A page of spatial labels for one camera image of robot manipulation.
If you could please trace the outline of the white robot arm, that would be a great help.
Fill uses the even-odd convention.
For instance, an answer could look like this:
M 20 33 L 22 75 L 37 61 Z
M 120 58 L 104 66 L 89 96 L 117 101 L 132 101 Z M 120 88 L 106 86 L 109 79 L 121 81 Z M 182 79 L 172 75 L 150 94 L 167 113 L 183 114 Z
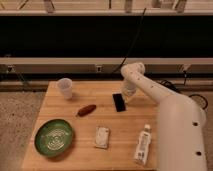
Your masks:
M 147 78 L 141 62 L 121 68 L 122 93 L 140 89 L 158 104 L 157 171 L 207 171 L 202 128 L 205 111 L 190 97 Z

